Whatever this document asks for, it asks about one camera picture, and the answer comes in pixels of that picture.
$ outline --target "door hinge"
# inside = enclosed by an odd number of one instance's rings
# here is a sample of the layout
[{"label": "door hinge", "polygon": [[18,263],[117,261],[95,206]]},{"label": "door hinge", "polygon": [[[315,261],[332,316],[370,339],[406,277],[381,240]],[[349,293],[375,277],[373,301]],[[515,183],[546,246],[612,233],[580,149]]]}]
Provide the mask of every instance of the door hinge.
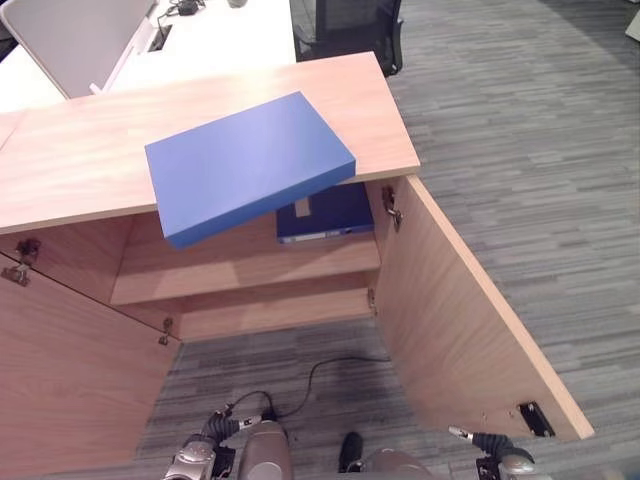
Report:
[{"label": "door hinge", "polygon": [[158,339],[158,343],[160,345],[169,345],[169,335],[171,334],[172,328],[173,328],[173,318],[171,317],[165,318],[164,322],[162,322],[162,331],[164,332],[164,335],[162,335]]},{"label": "door hinge", "polygon": [[2,272],[0,272],[0,277],[23,287],[29,285],[31,280],[27,273],[38,259],[40,245],[40,240],[36,238],[27,238],[18,242],[16,252],[20,254],[20,259],[18,260],[20,264],[15,267],[3,268]]},{"label": "door hinge", "polygon": [[367,289],[367,301],[369,302],[369,308],[373,313],[373,316],[378,316],[378,307],[376,307],[376,292],[373,288]]},{"label": "door hinge", "polygon": [[402,225],[402,212],[395,208],[396,194],[393,191],[391,185],[382,187],[382,204],[385,211],[393,218],[393,227],[396,232],[400,231],[400,225]]}]

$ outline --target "office chair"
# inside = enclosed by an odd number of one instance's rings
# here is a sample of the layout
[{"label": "office chair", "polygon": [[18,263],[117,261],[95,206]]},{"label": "office chair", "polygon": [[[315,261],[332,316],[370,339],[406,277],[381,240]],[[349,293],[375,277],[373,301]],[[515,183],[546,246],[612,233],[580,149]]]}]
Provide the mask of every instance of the office chair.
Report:
[{"label": "office chair", "polygon": [[313,38],[299,25],[293,27],[296,60],[373,50],[384,75],[395,75],[402,69],[400,2],[316,0]]}]

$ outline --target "wooden panel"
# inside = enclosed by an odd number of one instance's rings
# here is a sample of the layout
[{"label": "wooden panel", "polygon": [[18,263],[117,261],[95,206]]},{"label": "wooden panel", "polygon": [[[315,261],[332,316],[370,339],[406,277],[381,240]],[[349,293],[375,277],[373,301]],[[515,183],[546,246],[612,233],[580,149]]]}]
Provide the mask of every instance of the wooden panel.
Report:
[{"label": "wooden panel", "polygon": [[26,288],[0,280],[0,476],[131,459],[178,342],[163,347],[155,330],[29,277]]},{"label": "wooden panel", "polygon": [[561,439],[593,429],[540,348],[415,176],[398,183],[376,304],[379,326],[424,426],[530,435],[537,401]]},{"label": "wooden panel", "polygon": [[186,300],[185,342],[371,315],[363,274],[268,285]]},{"label": "wooden panel", "polygon": [[15,131],[25,112],[11,112],[0,115],[0,149]]},{"label": "wooden panel", "polygon": [[162,237],[158,215],[150,213],[135,219],[111,301],[146,302],[379,266],[372,234],[283,245],[274,214],[175,250]]},{"label": "wooden panel", "polygon": [[298,90],[356,157],[354,180],[419,168],[374,55],[334,57],[29,111],[0,151],[0,232],[154,210],[144,145]]},{"label": "wooden panel", "polygon": [[0,251],[17,260],[17,243],[37,238],[42,242],[37,271],[108,303],[131,222],[131,217],[111,218],[2,235]]}]

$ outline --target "wooden cabinet top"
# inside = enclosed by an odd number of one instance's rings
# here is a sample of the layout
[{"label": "wooden cabinet top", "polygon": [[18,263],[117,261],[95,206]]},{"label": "wooden cabinet top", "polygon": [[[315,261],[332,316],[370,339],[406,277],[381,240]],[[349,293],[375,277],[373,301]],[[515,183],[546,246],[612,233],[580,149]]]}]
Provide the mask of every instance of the wooden cabinet top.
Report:
[{"label": "wooden cabinet top", "polygon": [[374,55],[349,55],[0,116],[0,233],[155,210],[146,144],[294,91],[356,157],[353,181],[417,171]]}]

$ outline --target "blue binder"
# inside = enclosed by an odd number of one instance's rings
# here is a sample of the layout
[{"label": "blue binder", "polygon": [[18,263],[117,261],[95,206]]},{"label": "blue binder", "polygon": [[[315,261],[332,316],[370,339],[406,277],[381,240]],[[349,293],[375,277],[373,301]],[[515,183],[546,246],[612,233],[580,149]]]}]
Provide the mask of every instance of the blue binder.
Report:
[{"label": "blue binder", "polygon": [[145,147],[165,238],[184,248],[355,175],[300,92]]},{"label": "blue binder", "polygon": [[327,188],[308,198],[310,212],[296,214],[295,205],[276,212],[280,243],[373,231],[373,217],[364,183]]}]

